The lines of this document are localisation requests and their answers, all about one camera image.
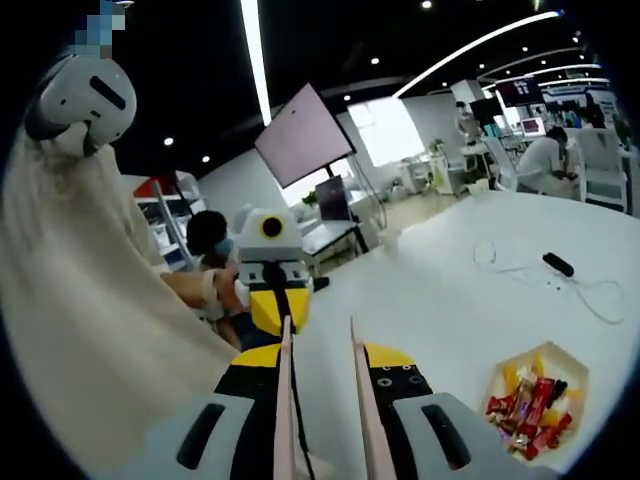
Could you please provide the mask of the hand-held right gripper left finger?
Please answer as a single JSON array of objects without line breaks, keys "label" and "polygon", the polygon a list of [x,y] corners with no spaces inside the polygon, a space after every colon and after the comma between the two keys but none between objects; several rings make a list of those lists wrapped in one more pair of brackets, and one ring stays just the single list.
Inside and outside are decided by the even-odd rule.
[{"label": "hand-held right gripper left finger", "polygon": [[213,392],[152,428],[121,479],[279,479],[281,346],[236,357]]}]

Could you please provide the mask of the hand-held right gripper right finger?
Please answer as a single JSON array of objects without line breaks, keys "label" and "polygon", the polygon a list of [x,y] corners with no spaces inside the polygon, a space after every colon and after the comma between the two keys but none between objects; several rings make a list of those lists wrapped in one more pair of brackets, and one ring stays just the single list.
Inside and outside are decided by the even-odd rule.
[{"label": "hand-held right gripper right finger", "polygon": [[435,393],[411,357],[362,345],[362,433],[371,479],[553,479],[509,454],[498,431]]}]

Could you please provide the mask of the person's left hand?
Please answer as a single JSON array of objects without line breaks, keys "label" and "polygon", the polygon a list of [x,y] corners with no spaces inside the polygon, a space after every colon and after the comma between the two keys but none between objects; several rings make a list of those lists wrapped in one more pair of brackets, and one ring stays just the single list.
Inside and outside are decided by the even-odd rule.
[{"label": "person's left hand", "polygon": [[249,311],[244,300],[243,285],[237,286],[236,272],[233,269],[219,269],[214,274],[213,284],[217,298],[230,317]]}]

